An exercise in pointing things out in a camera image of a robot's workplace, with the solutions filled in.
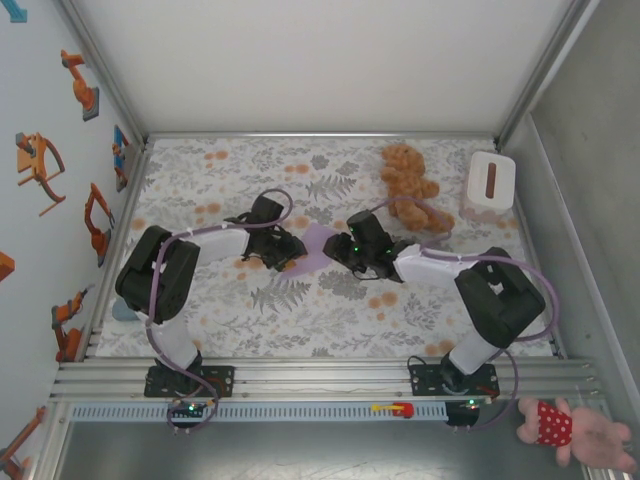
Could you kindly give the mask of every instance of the blue sticker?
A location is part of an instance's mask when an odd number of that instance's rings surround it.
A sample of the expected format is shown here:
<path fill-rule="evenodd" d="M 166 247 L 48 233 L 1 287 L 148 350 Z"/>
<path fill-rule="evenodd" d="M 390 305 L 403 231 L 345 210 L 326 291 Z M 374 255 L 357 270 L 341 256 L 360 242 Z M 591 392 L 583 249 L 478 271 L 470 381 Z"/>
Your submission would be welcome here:
<path fill-rule="evenodd" d="M 9 12 L 11 23 L 27 23 L 27 11 L 18 6 L 16 0 L 0 0 Z"/>

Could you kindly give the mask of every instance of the teddy bear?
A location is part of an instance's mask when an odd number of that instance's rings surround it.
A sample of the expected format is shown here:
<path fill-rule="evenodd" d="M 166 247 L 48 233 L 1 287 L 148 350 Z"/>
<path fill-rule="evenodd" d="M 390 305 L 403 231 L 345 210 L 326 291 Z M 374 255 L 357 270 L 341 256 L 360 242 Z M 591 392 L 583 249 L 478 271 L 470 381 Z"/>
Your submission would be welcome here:
<path fill-rule="evenodd" d="M 522 398 L 518 409 L 525 416 L 517 434 L 525 443 L 556 447 L 558 465 L 566 467 L 571 454 L 591 468 L 611 468 L 633 474 L 636 461 L 624 450 L 623 442 L 631 441 L 631 430 L 623 423 L 587 407 L 573 411 L 563 398 L 554 408 L 534 398 Z"/>
<path fill-rule="evenodd" d="M 389 198 L 408 196 L 420 200 L 434 198 L 440 193 L 440 185 L 422 176 L 425 173 L 424 157 L 409 145 L 389 145 L 382 150 L 386 166 L 380 178 L 387 184 Z M 443 233 L 455 224 L 452 215 L 440 210 L 421 207 L 411 200 L 389 204 L 389 213 L 398 217 L 412 232 L 430 230 Z"/>

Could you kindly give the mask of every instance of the floral tablecloth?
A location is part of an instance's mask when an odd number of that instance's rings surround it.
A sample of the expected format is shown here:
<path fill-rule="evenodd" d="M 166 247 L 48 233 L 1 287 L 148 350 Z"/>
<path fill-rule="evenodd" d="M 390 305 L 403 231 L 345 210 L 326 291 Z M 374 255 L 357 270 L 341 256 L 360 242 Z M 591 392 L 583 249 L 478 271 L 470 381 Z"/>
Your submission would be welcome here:
<path fill-rule="evenodd" d="M 444 250 L 472 253 L 495 245 L 524 259 L 514 218 L 480 224 L 458 214 L 471 154 L 493 151 L 490 138 L 408 139 L 421 151 L 426 176 L 440 182 L 431 201 L 456 217 Z M 346 231 L 345 220 L 386 198 L 379 178 L 381 150 L 397 139 L 234 137 L 160 139 L 153 146 L 144 185 L 121 259 L 144 229 L 170 231 L 213 225 L 248 211 L 264 189 L 280 187 L 295 199 L 285 227 L 302 236 L 311 222 Z M 395 236 L 424 240 L 377 212 Z M 333 262 L 324 270 L 278 281 L 258 259 L 225 259 L 198 268 L 183 310 L 194 343 L 205 356 L 406 357 L 441 355 L 471 327 L 457 291 L 388 280 L 358 281 Z M 115 302 L 115 293 L 111 304 Z M 98 356 L 152 356 L 142 325 L 104 318 Z M 529 333 L 543 328 L 536 320 Z M 517 355 L 551 355 L 545 340 L 517 344 Z"/>

